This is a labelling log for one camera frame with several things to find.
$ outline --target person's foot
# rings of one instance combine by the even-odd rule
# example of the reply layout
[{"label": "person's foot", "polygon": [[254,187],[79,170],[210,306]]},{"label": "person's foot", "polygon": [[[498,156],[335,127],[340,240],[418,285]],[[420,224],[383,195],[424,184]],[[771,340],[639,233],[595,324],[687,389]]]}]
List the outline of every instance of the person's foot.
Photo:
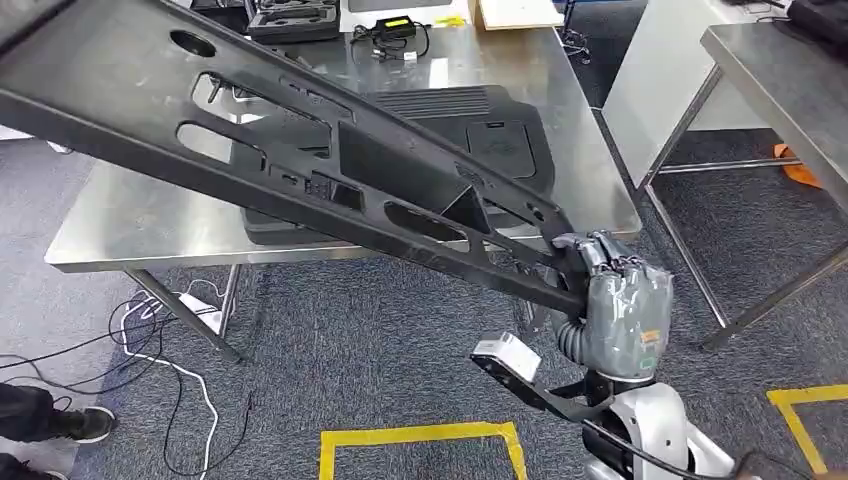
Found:
[{"label": "person's foot", "polygon": [[58,412],[56,431],[77,443],[97,443],[109,436],[115,414],[103,407],[87,407],[81,411]]}]

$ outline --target charger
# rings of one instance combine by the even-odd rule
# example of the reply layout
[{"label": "charger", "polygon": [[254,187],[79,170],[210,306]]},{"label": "charger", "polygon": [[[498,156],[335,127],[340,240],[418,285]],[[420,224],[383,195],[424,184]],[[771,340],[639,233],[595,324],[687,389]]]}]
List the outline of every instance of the charger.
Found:
[{"label": "charger", "polygon": [[415,36],[415,23],[408,16],[385,18],[377,20],[372,32],[375,38],[388,42],[400,38],[412,38]]}]

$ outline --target car part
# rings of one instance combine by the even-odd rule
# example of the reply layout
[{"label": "car part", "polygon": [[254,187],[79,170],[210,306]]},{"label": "car part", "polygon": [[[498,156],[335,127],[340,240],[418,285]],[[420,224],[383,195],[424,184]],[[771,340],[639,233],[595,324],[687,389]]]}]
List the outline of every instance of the car part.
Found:
[{"label": "car part", "polygon": [[[511,240],[486,215],[497,206],[550,241],[571,231],[562,210],[430,130],[168,1],[24,5],[0,25],[1,124],[536,304],[584,309],[582,297],[533,274],[552,268],[571,285],[556,249]],[[192,98],[203,75],[327,125],[328,158],[204,110]],[[285,161],[234,168],[184,144],[194,129]],[[334,194],[313,195],[316,181]],[[442,243],[456,238],[467,243]],[[487,245],[528,268],[496,265]]]}]

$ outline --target yellow floor marking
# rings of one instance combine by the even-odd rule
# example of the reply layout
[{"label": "yellow floor marking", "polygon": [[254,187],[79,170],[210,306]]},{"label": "yellow floor marking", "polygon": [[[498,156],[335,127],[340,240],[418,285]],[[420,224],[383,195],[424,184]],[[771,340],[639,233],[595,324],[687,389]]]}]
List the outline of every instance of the yellow floor marking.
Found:
[{"label": "yellow floor marking", "polygon": [[848,385],[827,385],[823,387],[798,388],[793,390],[772,390],[766,395],[769,401],[777,407],[786,424],[789,425],[789,431],[798,442],[798,446],[807,457],[807,462],[813,473],[819,475],[827,473],[827,466],[821,458],[818,449],[813,444],[813,439],[801,423],[798,414],[795,413],[793,405],[816,402],[832,402],[836,400],[848,400]]},{"label": "yellow floor marking", "polygon": [[524,451],[518,442],[515,424],[449,423],[417,427],[381,428],[376,430],[336,430],[321,432],[319,480],[332,480],[336,468],[336,447],[387,445],[391,443],[433,442],[463,438],[503,437],[512,468],[518,480],[527,480]]}]

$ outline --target metal table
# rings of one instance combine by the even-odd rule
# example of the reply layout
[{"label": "metal table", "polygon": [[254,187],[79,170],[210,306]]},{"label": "metal table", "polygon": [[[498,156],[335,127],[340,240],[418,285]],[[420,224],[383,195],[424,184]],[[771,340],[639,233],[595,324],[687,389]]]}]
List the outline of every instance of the metal table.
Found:
[{"label": "metal table", "polygon": [[[640,186],[680,250],[722,329],[704,347],[713,349],[762,319],[848,261],[848,243],[781,286],[738,318],[728,321],[709,283],[694,261],[651,181],[656,174],[770,167],[803,161],[843,209],[848,208],[848,68],[821,47],[786,33],[781,24],[722,25],[707,29],[701,44],[715,59],[698,95]],[[697,116],[719,79],[726,76],[751,109],[780,135],[800,160],[749,160],[716,164],[663,166]]]},{"label": "metal table", "polygon": [[[358,92],[501,85],[536,106],[553,153],[552,199],[575,229],[634,234],[641,221],[613,163],[553,29],[478,32],[434,29],[430,52],[417,63],[379,63],[347,39],[287,47],[313,69]],[[224,149],[230,145],[205,145]],[[535,233],[504,232],[522,241]],[[232,265],[222,333],[234,305],[239,265],[342,259],[368,255],[344,242],[260,246],[248,240],[239,207],[135,172],[98,162],[65,218],[45,260],[67,273],[127,272],[225,356],[238,354],[148,272],[150,268]]]}]

